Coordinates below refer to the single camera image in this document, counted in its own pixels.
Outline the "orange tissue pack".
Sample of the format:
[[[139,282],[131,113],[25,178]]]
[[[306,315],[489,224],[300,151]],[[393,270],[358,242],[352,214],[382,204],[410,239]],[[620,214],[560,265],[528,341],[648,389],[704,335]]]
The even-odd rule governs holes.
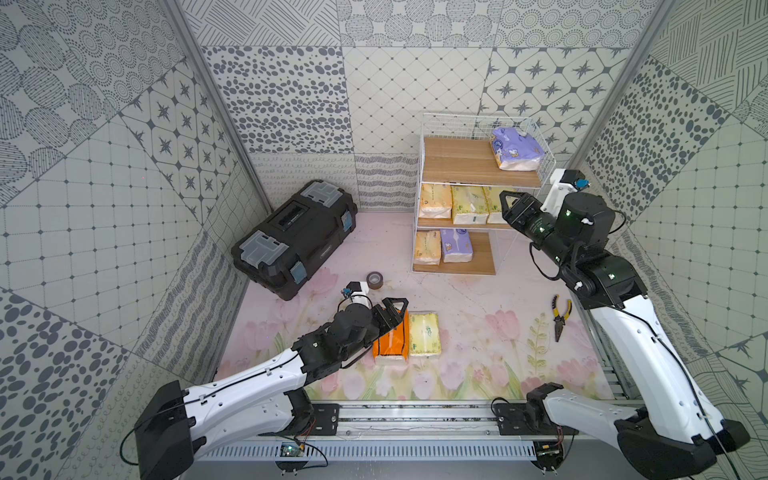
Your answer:
[[[409,315],[395,329],[376,340],[373,344],[373,358],[377,365],[406,364],[409,356]]]

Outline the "yellow-green tissue pack top shelf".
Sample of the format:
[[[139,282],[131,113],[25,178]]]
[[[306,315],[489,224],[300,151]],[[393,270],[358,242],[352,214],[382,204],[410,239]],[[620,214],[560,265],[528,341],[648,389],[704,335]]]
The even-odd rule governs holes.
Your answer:
[[[431,357],[442,353],[437,313],[417,312],[409,316],[408,347],[411,357]]]

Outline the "purple dog tissue pack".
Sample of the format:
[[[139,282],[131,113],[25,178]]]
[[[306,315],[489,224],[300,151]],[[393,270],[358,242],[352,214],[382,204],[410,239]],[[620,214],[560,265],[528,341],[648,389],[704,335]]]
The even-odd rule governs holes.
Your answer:
[[[520,133],[514,127],[494,129],[491,149],[502,171],[535,171],[546,155],[532,134]]]

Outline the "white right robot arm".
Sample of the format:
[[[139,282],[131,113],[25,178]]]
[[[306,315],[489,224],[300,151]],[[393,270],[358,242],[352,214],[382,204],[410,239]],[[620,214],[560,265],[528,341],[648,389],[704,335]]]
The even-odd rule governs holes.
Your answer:
[[[745,446],[750,435],[703,393],[661,326],[635,267],[606,250],[614,210],[571,192],[556,214],[528,193],[503,191],[502,216],[557,267],[582,308],[618,350],[643,405],[620,407],[549,382],[526,395],[532,427],[571,428],[619,450],[646,479],[692,477]]]

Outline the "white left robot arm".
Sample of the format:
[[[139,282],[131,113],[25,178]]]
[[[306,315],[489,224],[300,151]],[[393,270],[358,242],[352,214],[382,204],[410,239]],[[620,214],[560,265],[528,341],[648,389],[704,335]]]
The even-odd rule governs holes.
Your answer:
[[[405,298],[366,301],[354,296],[332,321],[248,370],[189,388],[178,381],[161,386],[130,432],[140,478],[175,479],[218,447],[307,431],[314,407],[306,386],[352,366],[405,319]]]

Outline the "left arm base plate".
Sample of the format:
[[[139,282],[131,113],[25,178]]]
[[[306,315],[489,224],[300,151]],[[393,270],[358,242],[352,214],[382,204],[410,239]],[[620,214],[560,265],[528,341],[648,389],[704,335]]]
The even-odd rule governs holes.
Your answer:
[[[337,403],[307,404],[296,415],[297,436],[335,436],[338,430],[340,405]]]

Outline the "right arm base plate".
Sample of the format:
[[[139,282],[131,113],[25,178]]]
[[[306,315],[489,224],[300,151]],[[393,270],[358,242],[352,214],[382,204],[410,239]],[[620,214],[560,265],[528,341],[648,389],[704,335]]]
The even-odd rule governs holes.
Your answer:
[[[522,403],[493,402],[491,412],[501,436],[557,434],[557,429],[552,425],[532,420],[527,413],[527,407]]]

